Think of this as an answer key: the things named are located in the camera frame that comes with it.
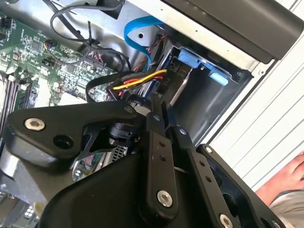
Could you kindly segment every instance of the white wall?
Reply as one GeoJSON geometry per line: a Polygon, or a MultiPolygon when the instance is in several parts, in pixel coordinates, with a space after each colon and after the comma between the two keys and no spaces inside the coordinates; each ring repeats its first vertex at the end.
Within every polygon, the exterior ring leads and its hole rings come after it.
{"type": "MultiPolygon", "coordinates": [[[[304,0],[277,1],[304,19],[304,0]]],[[[304,149],[303,35],[211,143],[253,190],[304,149]]]]}

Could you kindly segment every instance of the finger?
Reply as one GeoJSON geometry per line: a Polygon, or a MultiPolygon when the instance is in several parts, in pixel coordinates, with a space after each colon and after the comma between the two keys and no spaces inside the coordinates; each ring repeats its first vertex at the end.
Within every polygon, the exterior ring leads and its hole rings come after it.
{"type": "Polygon", "coordinates": [[[304,162],[296,167],[292,175],[296,180],[300,180],[304,176],[304,162]]]}
{"type": "Polygon", "coordinates": [[[292,159],[287,165],[286,168],[288,168],[291,172],[293,172],[300,164],[304,162],[304,155],[296,156],[294,159],[292,159]]]}

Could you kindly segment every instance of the blue drive bracket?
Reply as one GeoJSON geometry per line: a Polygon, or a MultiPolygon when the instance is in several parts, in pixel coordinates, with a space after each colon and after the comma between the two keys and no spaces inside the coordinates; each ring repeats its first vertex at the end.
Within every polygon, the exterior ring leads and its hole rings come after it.
{"type": "Polygon", "coordinates": [[[226,86],[229,82],[228,73],[223,72],[209,61],[195,55],[194,53],[189,52],[188,50],[185,50],[184,48],[180,49],[180,54],[177,59],[180,62],[183,62],[184,64],[187,64],[188,66],[194,69],[198,68],[202,64],[205,68],[210,70],[208,76],[211,77],[217,83],[221,84],[222,86],[226,86]]]}

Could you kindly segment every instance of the silver bolt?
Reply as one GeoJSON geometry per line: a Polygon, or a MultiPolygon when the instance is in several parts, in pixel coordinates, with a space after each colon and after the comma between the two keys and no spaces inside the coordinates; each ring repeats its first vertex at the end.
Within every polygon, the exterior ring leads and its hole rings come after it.
{"type": "Polygon", "coordinates": [[[154,115],[153,118],[157,121],[160,121],[161,119],[157,116],[157,115],[154,115]]]}
{"type": "Polygon", "coordinates": [[[227,217],[227,215],[221,214],[219,216],[219,220],[225,228],[233,228],[233,224],[231,220],[227,217]]]}
{"type": "Polygon", "coordinates": [[[182,128],[180,128],[180,133],[187,134],[187,132],[184,129],[182,129],[182,128]]]}
{"type": "Polygon", "coordinates": [[[157,200],[167,208],[171,207],[173,203],[171,195],[164,190],[158,191],[157,200]]]}
{"type": "Polygon", "coordinates": [[[209,147],[207,147],[207,146],[206,146],[206,151],[207,151],[208,153],[212,153],[212,150],[211,150],[209,147]]]}
{"type": "Polygon", "coordinates": [[[138,135],[138,136],[134,137],[134,142],[136,143],[136,142],[138,142],[140,139],[141,139],[141,137],[138,135]]]}
{"type": "Polygon", "coordinates": [[[124,108],[128,113],[132,113],[132,109],[130,107],[125,107],[124,108]]]}
{"type": "Polygon", "coordinates": [[[281,226],[278,224],[277,221],[272,220],[272,222],[273,222],[275,228],[281,228],[281,226]]]}
{"type": "Polygon", "coordinates": [[[37,118],[29,118],[24,122],[26,128],[32,131],[42,131],[46,125],[45,123],[37,118]]]}

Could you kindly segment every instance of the blue plastic clip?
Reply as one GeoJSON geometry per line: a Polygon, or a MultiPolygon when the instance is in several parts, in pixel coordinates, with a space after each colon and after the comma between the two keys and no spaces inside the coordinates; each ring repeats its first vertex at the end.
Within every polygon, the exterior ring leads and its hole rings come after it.
{"type": "Polygon", "coordinates": [[[211,77],[213,80],[215,80],[222,86],[226,86],[229,82],[227,79],[228,75],[225,72],[216,68],[209,61],[207,61],[207,60],[203,59],[202,57],[199,57],[183,48],[180,50],[180,54],[177,59],[194,69],[198,68],[202,64],[205,68],[210,70],[210,72],[208,74],[209,77],[211,77]]]}
{"type": "Polygon", "coordinates": [[[128,24],[126,24],[126,26],[124,27],[124,40],[125,42],[133,47],[134,49],[143,52],[147,58],[148,58],[148,65],[151,64],[152,59],[150,57],[150,54],[148,53],[148,51],[146,50],[145,47],[139,45],[138,43],[134,42],[133,40],[131,40],[128,37],[129,32],[138,29],[138,28],[142,28],[142,27],[146,27],[146,26],[153,26],[153,25],[162,25],[163,22],[161,22],[160,20],[156,19],[155,17],[152,16],[147,16],[147,17],[143,17],[143,18],[137,18],[135,20],[130,21],[128,24]]]}

